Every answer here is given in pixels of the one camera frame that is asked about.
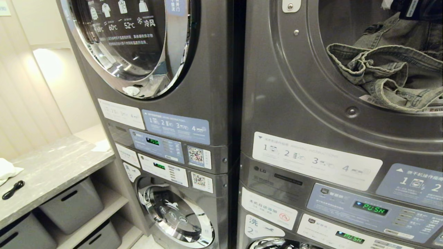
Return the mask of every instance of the lg logo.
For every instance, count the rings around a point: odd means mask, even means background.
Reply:
[[[262,172],[262,173],[266,173],[266,170],[265,170],[265,169],[261,169],[261,168],[259,168],[259,167],[257,167],[257,166],[255,166],[254,169],[255,169],[256,171],[260,171],[260,172]]]

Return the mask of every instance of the qr code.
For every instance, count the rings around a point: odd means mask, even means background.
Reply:
[[[192,184],[206,187],[206,177],[192,172]]]
[[[194,147],[188,147],[189,160],[203,163],[203,150]]]

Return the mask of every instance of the marble countertop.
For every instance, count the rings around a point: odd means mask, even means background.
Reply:
[[[0,186],[0,195],[20,180],[25,186],[10,199],[0,199],[0,229],[115,159],[105,141],[96,146],[82,136],[62,138],[11,161],[24,170]]]

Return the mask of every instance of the washing machine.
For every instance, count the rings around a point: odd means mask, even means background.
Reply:
[[[265,197],[240,183],[238,249],[425,249]]]
[[[127,133],[110,138],[185,167],[229,171],[240,147],[244,0],[58,4],[104,126]]]
[[[235,170],[213,175],[144,154],[137,157],[141,167],[124,167],[158,244],[165,249],[235,248]]]
[[[381,4],[248,2],[240,179],[340,226],[442,248],[442,113],[371,103],[326,51],[391,17]]]

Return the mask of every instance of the storage bin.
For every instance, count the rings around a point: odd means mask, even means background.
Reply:
[[[57,243],[32,213],[0,230],[1,249],[55,249]]]
[[[89,178],[76,183],[40,206],[62,232],[70,234],[103,210]]]
[[[121,239],[110,220],[105,221],[74,249],[117,249]]]

